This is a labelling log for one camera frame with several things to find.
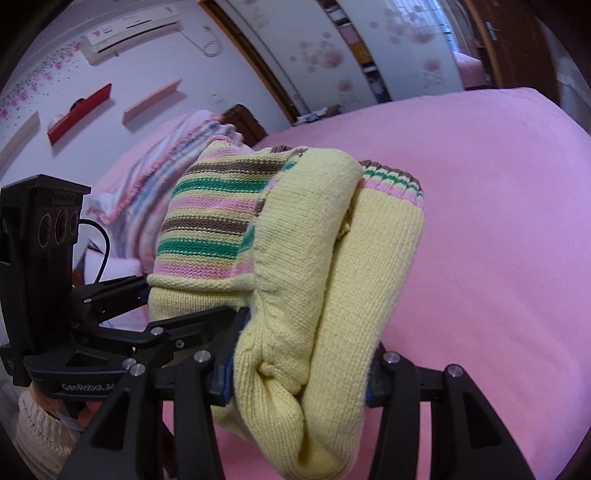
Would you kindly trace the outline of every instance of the black cable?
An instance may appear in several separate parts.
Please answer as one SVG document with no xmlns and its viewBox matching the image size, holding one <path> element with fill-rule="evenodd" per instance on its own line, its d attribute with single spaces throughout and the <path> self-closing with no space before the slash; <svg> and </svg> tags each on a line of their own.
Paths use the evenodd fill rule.
<svg viewBox="0 0 591 480">
<path fill-rule="evenodd" d="M 103 276 L 103 272 L 105 271 L 105 267 L 107 265 L 107 260 L 109 259 L 109 251 L 111 250 L 111 242 L 109 241 L 109 235 L 107 235 L 107 232 L 105 232 L 105 229 L 102 228 L 100 226 L 100 224 L 98 224 L 94 220 L 81 218 L 79 223 L 82 225 L 93 226 L 102 234 L 103 238 L 105 239 L 105 255 L 103 256 L 103 263 L 100 265 L 99 272 L 95 278 L 95 283 L 97 283 L 100 280 L 100 278 Z"/>
</svg>

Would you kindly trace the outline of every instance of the striped blanket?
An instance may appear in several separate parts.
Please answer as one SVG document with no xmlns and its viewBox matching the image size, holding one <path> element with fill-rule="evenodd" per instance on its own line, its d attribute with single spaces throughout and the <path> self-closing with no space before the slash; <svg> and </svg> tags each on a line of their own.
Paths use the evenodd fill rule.
<svg viewBox="0 0 591 480">
<path fill-rule="evenodd" d="M 148 150 L 111 192 L 90 195 L 87 213 L 100 220 L 109 234 L 114 257 L 139 258 L 144 272 L 154 267 L 160 228 L 174 187 L 215 137 L 241 144 L 233 125 L 199 110 Z"/>
</svg>

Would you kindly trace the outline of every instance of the red wall shelf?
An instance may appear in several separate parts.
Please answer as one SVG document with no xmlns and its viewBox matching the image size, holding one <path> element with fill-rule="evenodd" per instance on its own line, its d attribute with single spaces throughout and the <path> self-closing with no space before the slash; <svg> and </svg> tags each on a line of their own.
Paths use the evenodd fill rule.
<svg viewBox="0 0 591 480">
<path fill-rule="evenodd" d="M 86 115 L 98 107 L 101 103 L 108 100 L 111 96 L 112 85 L 108 83 L 100 90 L 97 90 L 83 102 L 76 105 L 70 113 L 64 116 L 47 132 L 49 141 L 54 145 L 63 135 Z"/>
</svg>

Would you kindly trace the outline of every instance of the wooden wall shelf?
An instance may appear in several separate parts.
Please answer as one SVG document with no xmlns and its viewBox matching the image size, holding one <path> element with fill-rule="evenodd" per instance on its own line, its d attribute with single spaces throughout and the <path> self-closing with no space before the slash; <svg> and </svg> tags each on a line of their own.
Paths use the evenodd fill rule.
<svg viewBox="0 0 591 480">
<path fill-rule="evenodd" d="M 122 124 L 126 124 L 132 118 L 138 116 L 144 110 L 150 108 L 155 103 L 158 103 L 160 100 L 172 95 L 174 92 L 177 91 L 178 84 L 181 83 L 183 79 L 176 79 L 173 82 L 167 83 L 163 87 L 160 87 L 158 90 L 153 91 L 148 96 L 142 98 L 139 102 L 133 104 L 129 108 L 126 108 L 123 111 L 123 118 L 121 119 Z"/>
<path fill-rule="evenodd" d="M 47 132 L 51 144 L 54 145 L 70 128 L 76 125 L 101 103 L 107 101 L 111 96 L 111 87 L 112 85 L 108 83 L 100 90 L 97 90 L 83 102 L 76 105 L 71 112 L 51 127 Z"/>
<path fill-rule="evenodd" d="M 28 138 L 28 136 L 40 126 L 39 112 L 34 112 L 21 125 L 17 132 L 12 136 L 4 148 L 0 150 L 0 167 L 3 167 L 16 152 L 18 147 Z"/>
</svg>

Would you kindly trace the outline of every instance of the white sweater sleeve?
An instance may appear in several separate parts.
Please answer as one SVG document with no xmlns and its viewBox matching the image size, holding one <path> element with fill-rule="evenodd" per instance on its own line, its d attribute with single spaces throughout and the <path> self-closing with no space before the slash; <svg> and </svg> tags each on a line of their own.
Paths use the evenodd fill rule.
<svg viewBox="0 0 591 480">
<path fill-rule="evenodd" d="M 18 407 L 18 453 L 39 480 L 55 480 L 74 447 L 67 427 L 39 407 L 28 390 Z"/>
</svg>

